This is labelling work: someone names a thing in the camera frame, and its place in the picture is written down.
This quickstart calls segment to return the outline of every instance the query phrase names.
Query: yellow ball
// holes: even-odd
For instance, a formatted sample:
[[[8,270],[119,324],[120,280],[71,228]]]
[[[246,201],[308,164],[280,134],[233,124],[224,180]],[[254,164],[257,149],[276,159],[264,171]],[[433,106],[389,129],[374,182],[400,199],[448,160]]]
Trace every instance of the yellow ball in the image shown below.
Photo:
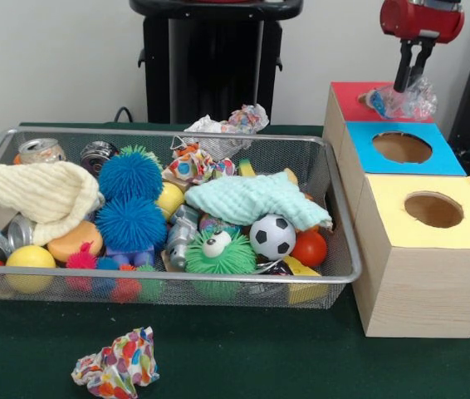
[[[159,196],[158,200],[155,201],[156,205],[161,208],[161,212],[165,217],[165,220],[169,220],[170,216],[176,209],[185,202],[185,196],[182,190],[177,185],[169,183],[168,181],[163,182],[163,191]]]
[[[37,245],[21,247],[10,255],[7,266],[26,268],[55,268],[56,262],[51,253]],[[39,293],[47,288],[54,276],[28,276],[25,274],[7,274],[6,280],[10,287],[20,293]]]

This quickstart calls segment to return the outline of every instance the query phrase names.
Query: wire mesh basket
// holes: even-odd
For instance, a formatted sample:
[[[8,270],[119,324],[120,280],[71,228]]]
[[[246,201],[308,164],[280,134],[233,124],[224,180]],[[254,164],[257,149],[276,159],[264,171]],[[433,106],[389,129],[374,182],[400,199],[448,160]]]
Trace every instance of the wire mesh basket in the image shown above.
[[[10,165],[20,144],[46,137],[57,139],[67,159],[77,164],[88,143],[103,140],[118,148],[144,145],[167,165],[176,135],[219,143],[248,140],[247,135],[20,127],[0,136],[0,164]],[[249,148],[239,151],[233,161],[248,158],[259,174],[290,168],[301,190],[333,217],[333,230],[321,231],[328,244],[328,256],[316,269],[321,277],[168,273],[160,257],[156,272],[0,267],[0,299],[329,308],[344,286],[360,275],[359,250],[332,149],[322,139],[309,136],[253,135],[250,141]],[[42,288],[23,293],[27,291],[23,287]]]

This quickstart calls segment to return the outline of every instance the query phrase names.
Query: black cable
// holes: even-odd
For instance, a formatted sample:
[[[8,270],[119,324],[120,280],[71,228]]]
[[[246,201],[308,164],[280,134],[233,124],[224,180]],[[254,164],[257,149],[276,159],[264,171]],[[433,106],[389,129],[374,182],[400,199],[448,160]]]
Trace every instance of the black cable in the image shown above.
[[[117,114],[115,115],[115,118],[113,119],[113,122],[118,122],[120,118],[120,114],[122,114],[123,112],[125,112],[126,115],[128,116],[128,122],[134,123],[134,118],[132,116],[132,113],[125,106],[122,106],[121,108],[119,108],[119,110],[117,111]]]

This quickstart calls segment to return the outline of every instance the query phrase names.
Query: red box top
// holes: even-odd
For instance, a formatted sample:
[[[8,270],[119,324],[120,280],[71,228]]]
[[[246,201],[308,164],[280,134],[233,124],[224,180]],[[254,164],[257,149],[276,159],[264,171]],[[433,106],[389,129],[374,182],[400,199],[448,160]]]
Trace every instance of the red box top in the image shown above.
[[[346,122],[415,122],[411,119],[383,119],[375,110],[368,108],[359,102],[359,96],[370,90],[379,87],[393,85],[391,81],[333,81],[331,86],[336,95],[336,100],[340,104],[342,116]],[[433,123],[433,119],[418,121],[423,123]]]

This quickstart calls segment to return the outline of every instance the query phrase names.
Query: purple toy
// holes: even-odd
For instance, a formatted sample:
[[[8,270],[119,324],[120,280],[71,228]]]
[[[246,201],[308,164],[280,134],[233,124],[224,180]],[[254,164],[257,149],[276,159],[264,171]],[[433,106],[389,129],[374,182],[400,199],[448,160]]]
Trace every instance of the purple toy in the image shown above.
[[[111,257],[119,265],[131,264],[137,268],[149,264],[154,266],[154,246],[150,245],[145,251],[120,252],[111,248],[106,249],[106,256]]]

